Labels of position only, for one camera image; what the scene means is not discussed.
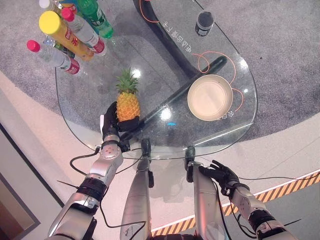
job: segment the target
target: black cable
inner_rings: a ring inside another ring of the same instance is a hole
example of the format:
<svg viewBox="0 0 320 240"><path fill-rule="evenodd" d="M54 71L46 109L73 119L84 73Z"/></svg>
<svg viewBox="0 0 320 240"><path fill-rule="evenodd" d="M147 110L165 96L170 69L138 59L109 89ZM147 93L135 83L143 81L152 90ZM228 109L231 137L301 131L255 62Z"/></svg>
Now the black cable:
<svg viewBox="0 0 320 240"><path fill-rule="evenodd" d="M222 208L222 205L221 205L221 201L220 201L218 185L214 181L212 181L212 182L215 185L215 189L216 189L216 193L217 193L216 196L217 196L218 202L219 202L220 214L221 214L222 223L223 223L223 226L224 226L224 229L225 229L225 233L228 236L229 240L232 240L232 238L231 238L231 236L229 234L228 228L227 228L227 224L225 222L225 215L224 215L224 211L223 211L223 208Z"/></svg>
<svg viewBox="0 0 320 240"><path fill-rule="evenodd" d="M293 178L293 177L286 177L286 176L270 176L270 177L261 177L261 178L243 178L243 177L239 177L239 179L241 180L264 180L264 179L290 179L290 180L309 180L309 179L314 179L317 176L319 176L320 172L318 172L317 175L312 176L312 177L308 177L308 178Z"/></svg>
<svg viewBox="0 0 320 240"><path fill-rule="evenodd" d="M285 224L285 225L283 225L283 226L288 226L288 225L290 225L290 224L294 224L294 223L296 223L296 222L299 222L300 220L302 220L302 219L300 218L300 219L298 219L298 220L295 220L295 221L292 221L292 222L286 223L286 224Z"/></svg>
<svg viewBox="0 0 320 240"><path fill-rule="evenodd" d="M105 223L105 225L106 225L108 228L110 228L110 229L120 228L120 227L122 227L122 226L128 226L128 225L132 225L132 224L142 224L142 223L143 223L143 225L142 225L137 231L135 231L135 233L130 237L129 240L132 240L132 239L135 237L135 235L137 235L137 233L138 233L141 229L144 228L144 226L146 225L146 221L136 221L136 222L121 224L121 225L117 225L117 226L110 226L110 225L107 223L106 215L105 215L105 213L104 213L104 211L103 211L103 209L102 209L102 200L104 199L104 197L105 197L105 195L107 194L108 190L109 190L109 187L108 187L108 188L106 189L106 191L104 192L103 197L102 197L102 199L100 200L100 206L99 206L99 207L100 207L100 210L101 210L101 213L102 213L102 216L103 216L103 219L104 219L104 223Z"/></svg>
<svg viewBox="0 0 320 240"><path fill-rule="evenodd" d="M75 160L77 160L77 159L84 159L84 158L89 158L89 157L92 157L92 156L94 156L94 155L97 155L97 154L99 153L99 150L100 150L100 147L97 146L96 149L95 149L95 151L94 151L94 153L92 153L92 154L83 155L83 156L76 156L76 157L72 158L71 161L70 161L70 166L73 168L73 170L75 170L75 171L77 171L78 173L86 176L87 174L84 173L83 171L79 170L78 168L76 168L76 167L74 166L73 162L74 162Z"/></svg>
<svg viewBox="0 0 320 240"><path fill-rule="evenodd" d="M241 217L241 214L239 214L238 217L236 218L237 221L239 222L239 224L240 224L240 217ZM241 224L241 226L242 226L243 228L247 229L249 233L255 235L255 233L254 233L253 231L251 231L249 228L247 228L245 225L242 225L242 224Z"/></svg>
<svg viewBox="0 0 320 240"><path fill-rule="evenodd" d="M134 148L134 149L130 150L129 152L135 151L135 150L139 150L139 149L141 149L141 147L139 147L139 148ZM77 171L78 173L86 176L87 174L86 174L85 172L79 170L78 168L76 168L76 167L74 166L73 162L74 162L75 160L77 160L77 159L84 159L84 158L88 158L88 157L92 157L92 156L94 156L94 155L97 155L97 154L99 153L99 150L100 150L100 147L97 146L96 149L95 149L95 151L94 151L94 153L92 153L92 154L83 155L83 156L77 156L77 157L72 158L71 161L70 161L70 166L73 168L73 170L75 170L75 171Z"/></svg>
<svg viewBox="0 0 320 240"><path fill-rule="evenodd" d="M139 160L140 160L141 158L142 158L142 155L141 155L141 157L140 157L137 161L135 161L134 163L132 163L130 166L128 166L128 167L126 167L126 168L124 168L124 169L116 172L115 174L119 174L119 173L121 173L121 172L123 172L123 171L125 171L125 170L127 170L127 169L129 169L129 168L131 168L133 165L135 165L137 162L139 162Z"/></svg>
<svg viewBox="0 0 320 240"><path fill-rule="evenodd" d="M255 234L254 232L250 231L246 226L243 226L243 225L240 224L240 221L239 221L240 215L238 216L238 218L236 217L235 212L234 212L234 208L232 207L232 204L231 204L231 201L230 201L230 208L231 208L231 211L232 211L232 214L233 214L233 216L234 216L234 219L236 220L236 223L238 224L240 230L241 230L247 237L249 237L249 238L251 238L251 239L256 239L256 238L257 238L256 236L251 236L250 234L248 234L248 233L243 229L243 227L245 227L250 233Z"/></svg>
<svg viewBox="0 0 320 240"><path fill-rule="evenodd" d="M62 184L65 184L65 185L68 185L68 186L73 187L73 188L75 188L75 189L78 189L78 188L79 188L78 186L72 185L72 184L67 183L67 182L64 182L64 181L57 180L57 182L62 183Z"/></svg>
<svg viewBox="0 0 320 240"><path fill-rule="evenodd" d="M141 147L131 149L130 151L126 151L126 153L128 153L128 152L132 152L132 151L135 151L135 150L139 150L139 149L141 149Z"/></svg>

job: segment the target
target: yellow and black hazard stripe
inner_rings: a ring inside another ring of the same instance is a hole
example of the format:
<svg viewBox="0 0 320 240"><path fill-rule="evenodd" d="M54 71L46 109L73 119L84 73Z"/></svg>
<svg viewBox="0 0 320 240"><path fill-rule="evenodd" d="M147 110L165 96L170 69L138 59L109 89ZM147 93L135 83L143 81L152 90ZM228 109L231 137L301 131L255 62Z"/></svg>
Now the yellow and black hazard stripe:
<svg viewBox="0 0 320 240"><path fill-rule="evenodd" d="M283 197L285 195L291 194L293 192L296 192L300 189L309 187L310 185L316 184L319 182L320 182L320 171L317 171L299 180L289 181L288 183L284 183L282 185L276 186L269 190L255 194L255 198L265 203L265 202ZM238 208L236 206L232 205L232 208L235 213L238 211ZM225 216L228 216L232 213L230 204L223 207L223 212ZM180 222L175 222L173 224L170 224L161 228L157 228L154 231L152 231L152 236L177 234L187 229L191 229L195 226L196 226L196 219L194 217L190 217Z"/></svg>

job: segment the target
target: pineapple leaf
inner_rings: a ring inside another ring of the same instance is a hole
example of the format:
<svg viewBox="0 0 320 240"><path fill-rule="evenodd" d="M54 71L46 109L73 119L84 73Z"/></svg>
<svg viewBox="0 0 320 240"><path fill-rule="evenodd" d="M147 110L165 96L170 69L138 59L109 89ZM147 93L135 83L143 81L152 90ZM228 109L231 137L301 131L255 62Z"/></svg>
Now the pineapple leaf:
<svg viewBox="0 0 320 240"><path fill-rule="evenodd" d="M131 67L122 70L121 76L116 76L118 84L116 85L119 93L131 93L138 92L137 84L138 79L131 74Z"/></svg>

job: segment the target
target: glass tabletop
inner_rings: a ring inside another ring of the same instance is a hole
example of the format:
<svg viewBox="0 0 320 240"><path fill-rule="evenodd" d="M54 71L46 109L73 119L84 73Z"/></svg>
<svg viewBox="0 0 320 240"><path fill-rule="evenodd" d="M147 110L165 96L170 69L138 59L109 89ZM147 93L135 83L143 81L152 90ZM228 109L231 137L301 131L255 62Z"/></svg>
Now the glass tabletop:
<svg viewBox="0 0 320 240"><path fill-rule="evenodd" d="M102 141L99 116L116 101L117 78L131 67L138 77L140 125L120 133L139 147L150 138L154 159L181 158L193 145L197 155L221 151L250 128L257 91L246 61L215 23L207 36L195 31L202 6L193 0L99 1L114 28L105 56L80 63L81 72L56 71L59 106L73 134L91 149ZM199 77L216 74L232 87L233 102L220 119L203 121L187 103Z"/></svg>

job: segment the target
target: gray rug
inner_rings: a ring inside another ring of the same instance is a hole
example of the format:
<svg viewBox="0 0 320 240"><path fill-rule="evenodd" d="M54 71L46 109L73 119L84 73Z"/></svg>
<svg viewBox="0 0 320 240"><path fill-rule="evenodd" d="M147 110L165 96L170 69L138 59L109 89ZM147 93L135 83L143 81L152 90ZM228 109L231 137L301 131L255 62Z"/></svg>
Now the gray rug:
<svg viewBox="0 0 320 240"><path fill-rule="evenodd" d="M255 124L243 140L298 124L320 111L320 1L203 0L247 61L258 92ZM0 8L0 70L48 109L60 114L54 69L26 49L40 40L37 1Z"/></svg>

